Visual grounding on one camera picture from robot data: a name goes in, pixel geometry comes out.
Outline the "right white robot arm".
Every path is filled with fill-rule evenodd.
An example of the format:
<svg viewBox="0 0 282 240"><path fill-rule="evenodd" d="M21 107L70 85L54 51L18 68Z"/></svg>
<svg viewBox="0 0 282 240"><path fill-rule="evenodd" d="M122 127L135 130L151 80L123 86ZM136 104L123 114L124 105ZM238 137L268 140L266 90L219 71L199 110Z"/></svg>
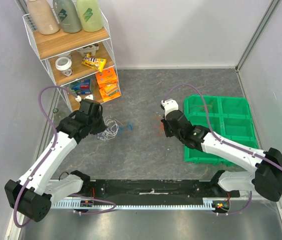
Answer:
<svg viewBox="0 0 282 240"><path fill-rule="evenodd" d="M167 137L176 137L183 145L226 159L244 169L241 172L219 171L210 183L210 192L221 197L231 191L256 191L278 202L282 196L282 153L251 148L221 137L201 125L192 125L175 107L164 111L161 120Z"/></svg>

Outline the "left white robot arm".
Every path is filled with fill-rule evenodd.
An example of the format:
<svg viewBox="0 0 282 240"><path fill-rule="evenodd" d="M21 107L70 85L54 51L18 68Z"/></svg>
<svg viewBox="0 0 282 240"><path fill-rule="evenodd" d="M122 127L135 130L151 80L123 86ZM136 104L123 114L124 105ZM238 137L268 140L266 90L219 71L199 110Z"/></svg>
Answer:
<svg viewBox="0 0 282 240"><path fill-rule="evenodd" d="M83 99L78 110L60 121L51 142L17 181L9 180L4 190L13 213L23 214L39 222L48 214L51 206L65 197L90 193L90 177L78 170L66 178L50 183L50 179L65 157L88 135L106 130L103 107L100 103Z"/></svg>

